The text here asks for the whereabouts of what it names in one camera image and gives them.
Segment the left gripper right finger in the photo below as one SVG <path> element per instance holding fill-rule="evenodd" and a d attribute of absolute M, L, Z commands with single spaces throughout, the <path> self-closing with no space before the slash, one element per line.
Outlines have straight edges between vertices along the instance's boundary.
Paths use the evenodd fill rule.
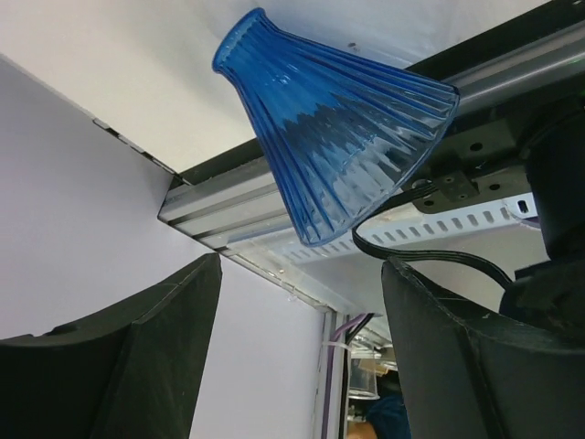
<path fill-rule="evenodd" d="M 583 342 L 495 313 L 396 258 L 381 283 L 413 437 L 583 437 Z"/>

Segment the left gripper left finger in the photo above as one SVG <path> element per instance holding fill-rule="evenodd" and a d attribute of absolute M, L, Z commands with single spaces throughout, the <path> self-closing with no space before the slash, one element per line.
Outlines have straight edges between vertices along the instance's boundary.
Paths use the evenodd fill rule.
<path fill-rule="evenodd" d="M 4 438 L 186 438 L 222 282 L 205 254 L 41 336 L 1 342 Z"/>

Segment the blue glass ribbed dripper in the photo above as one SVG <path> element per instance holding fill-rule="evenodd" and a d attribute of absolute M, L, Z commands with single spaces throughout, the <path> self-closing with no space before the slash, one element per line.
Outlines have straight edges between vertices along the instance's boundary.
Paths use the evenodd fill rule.
<path fill-rule="evenodd" d="M 447 83 L 279 29 L 250 10 L 212 68 L 236 90 L 299 241 L 365 220 L 429 158 L 457 113 Z"/>

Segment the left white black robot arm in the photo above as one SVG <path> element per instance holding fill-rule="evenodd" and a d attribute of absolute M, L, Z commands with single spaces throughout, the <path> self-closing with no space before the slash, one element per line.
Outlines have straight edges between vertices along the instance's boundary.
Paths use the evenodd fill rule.
<path fill-rule="evenodd" d="M 372 244 L 415 438 L 584 435 L 584 112 L 527 136 L 549 259 L 502 280 L 496 314 Z M 222 280 L 205 254 L 141 293 L 1 343 L 4 438 L 185 438 Z"/>

